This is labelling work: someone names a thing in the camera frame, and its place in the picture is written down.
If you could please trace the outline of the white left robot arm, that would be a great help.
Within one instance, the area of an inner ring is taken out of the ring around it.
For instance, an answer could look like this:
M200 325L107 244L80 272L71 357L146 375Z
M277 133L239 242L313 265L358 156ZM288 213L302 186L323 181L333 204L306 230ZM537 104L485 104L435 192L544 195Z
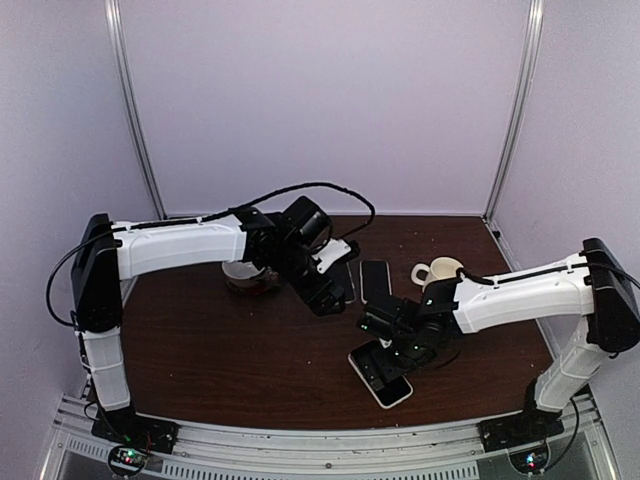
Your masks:
M132 404L121 347L121 284L144 274L205 263L250 263L289 283L317 316L340 313L345 293L327 274L356 248L343 239L316 239L328 215L306 196L283 212L248 206L221 215L161 222L113 222L93 216L71 269L74 319L106 429L123 444L137 442L144 424Z

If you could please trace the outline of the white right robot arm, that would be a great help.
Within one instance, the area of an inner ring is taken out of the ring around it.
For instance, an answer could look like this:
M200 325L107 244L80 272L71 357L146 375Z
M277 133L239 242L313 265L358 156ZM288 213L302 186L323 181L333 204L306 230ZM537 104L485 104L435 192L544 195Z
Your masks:
M580 252L540 267L481 277L463 267L421 283L414 302L383 295L366 302L359 329L372 341L349 363L383 408L406 399L406 374L437 356L451 338L523 320L574 315L579 322L552 365L531 382L522 412L510 416L519 440L535 440L561 415L605 359L639 343L639 283L599 238Z

